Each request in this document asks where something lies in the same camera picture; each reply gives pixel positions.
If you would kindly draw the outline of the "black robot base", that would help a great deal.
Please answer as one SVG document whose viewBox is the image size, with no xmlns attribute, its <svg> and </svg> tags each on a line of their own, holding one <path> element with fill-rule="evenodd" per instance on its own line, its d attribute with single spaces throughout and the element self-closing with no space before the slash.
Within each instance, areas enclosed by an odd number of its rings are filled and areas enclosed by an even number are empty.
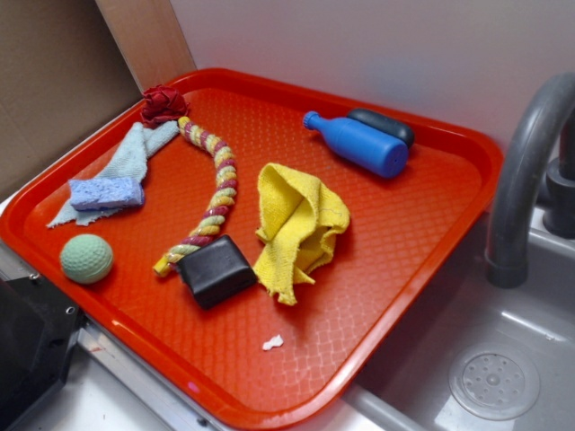
<svg viewBox="0 0 575 431">
<path fill-rule="evenodd" d="M 83 313 L 40 274 L 1 282 L 1 428 L 65 385 Z"/>
</svg>

